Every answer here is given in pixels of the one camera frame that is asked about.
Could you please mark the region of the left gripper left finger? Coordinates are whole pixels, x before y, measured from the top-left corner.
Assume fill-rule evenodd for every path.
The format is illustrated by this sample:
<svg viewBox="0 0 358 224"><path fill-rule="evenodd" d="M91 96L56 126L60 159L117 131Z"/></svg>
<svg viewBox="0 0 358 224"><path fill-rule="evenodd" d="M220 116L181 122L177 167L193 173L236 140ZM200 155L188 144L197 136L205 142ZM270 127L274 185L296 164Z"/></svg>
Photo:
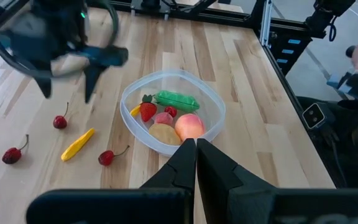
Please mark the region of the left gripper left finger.
<svg viewBox="0 0 358 224"><path fill-rule="evenodd" d="M141 188L195 189L196 143L187 139Z"/></svg>

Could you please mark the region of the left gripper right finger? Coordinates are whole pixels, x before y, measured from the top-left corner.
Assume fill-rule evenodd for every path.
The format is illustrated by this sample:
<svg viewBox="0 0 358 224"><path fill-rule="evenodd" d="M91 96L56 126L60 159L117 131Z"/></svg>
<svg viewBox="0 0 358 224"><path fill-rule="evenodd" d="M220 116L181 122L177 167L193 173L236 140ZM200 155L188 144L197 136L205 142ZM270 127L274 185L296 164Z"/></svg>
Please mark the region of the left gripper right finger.
<svg viewBox="0 0 358 224"><path fill-rule="evenodd" d="M208 223L270 222L275 187L204 139L197 140L197 173Z"/></svg>

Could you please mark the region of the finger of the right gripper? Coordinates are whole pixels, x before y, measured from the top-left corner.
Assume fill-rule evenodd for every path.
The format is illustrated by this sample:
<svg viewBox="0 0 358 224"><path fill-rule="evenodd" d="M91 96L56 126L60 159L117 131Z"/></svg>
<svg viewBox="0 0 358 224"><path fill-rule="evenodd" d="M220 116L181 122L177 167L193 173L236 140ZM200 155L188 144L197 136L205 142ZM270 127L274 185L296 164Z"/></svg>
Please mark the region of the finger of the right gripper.
<svg viewBox="0 0 358 224"><path fill-rule="evenodd" d="M85 102L89 103L99 76L105 71L104 65L89 65L85 70Z"/></svg>
<svg viewBox="0 0 358 224"><path fill-rule="evenodd" d="M51 69L48 69L47 71L43 72L41 75L34 78L34 80L37 82L41 92L43 93L44 97L46 99L49 99L52 94L52 71Z"/></svg>

